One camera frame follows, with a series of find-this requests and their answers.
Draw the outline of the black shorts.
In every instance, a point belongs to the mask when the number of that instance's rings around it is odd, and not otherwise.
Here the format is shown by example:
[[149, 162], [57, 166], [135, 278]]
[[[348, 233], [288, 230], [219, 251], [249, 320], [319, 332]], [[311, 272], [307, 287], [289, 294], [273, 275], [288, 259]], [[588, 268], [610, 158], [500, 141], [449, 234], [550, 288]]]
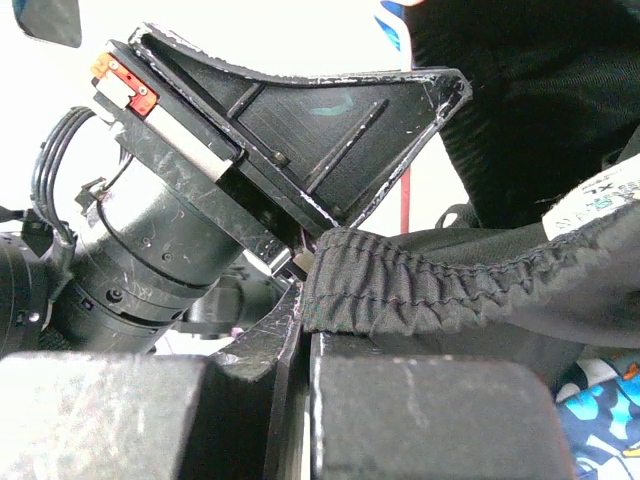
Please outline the black shorts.
[[327, 232], [298, 301], [309, 332], [524, 363], [554, 380], [587, 346], [639, 344], [635, 1], [422, 1], [420, 66], [472, 100], [441, 131], [475, 217], [390, 239]]

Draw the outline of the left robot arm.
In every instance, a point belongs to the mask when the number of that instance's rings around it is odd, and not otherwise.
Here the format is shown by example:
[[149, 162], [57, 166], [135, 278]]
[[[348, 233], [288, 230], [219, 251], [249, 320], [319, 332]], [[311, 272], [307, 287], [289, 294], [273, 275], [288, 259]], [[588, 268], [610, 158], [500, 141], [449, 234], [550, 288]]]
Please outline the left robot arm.
[[270, 75], [153, 24], [109, 42], [91, 83], [19, 214], [50, 245], [1, 238], [6, 353], [145, 353], [220, 299], [246, 252], [304, 279], [317, 239], [367, 219], [471, 97], [455, 68]]

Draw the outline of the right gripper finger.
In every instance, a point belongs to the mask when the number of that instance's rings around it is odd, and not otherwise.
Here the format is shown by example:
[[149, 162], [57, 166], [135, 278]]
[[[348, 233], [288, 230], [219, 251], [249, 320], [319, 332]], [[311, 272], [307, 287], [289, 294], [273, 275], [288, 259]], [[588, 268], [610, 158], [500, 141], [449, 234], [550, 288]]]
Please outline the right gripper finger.
[[206, 479], [299, 479], [305, 411], [301, 286], [211, 356], [199, 456]]

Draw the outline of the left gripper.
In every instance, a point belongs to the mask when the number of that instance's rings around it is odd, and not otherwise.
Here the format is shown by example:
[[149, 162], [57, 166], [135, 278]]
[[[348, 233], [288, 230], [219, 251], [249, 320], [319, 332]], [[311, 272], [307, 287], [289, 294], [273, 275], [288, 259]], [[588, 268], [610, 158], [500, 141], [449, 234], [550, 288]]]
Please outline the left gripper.
[[312, 235], [367, 219], [471, 98], [451, 68], [278, 76], [138, 27], [91, 67], [118, 142], [172, 187], [160, 155], [200, 174], [180, 193], [278, 274], [304, 279]]

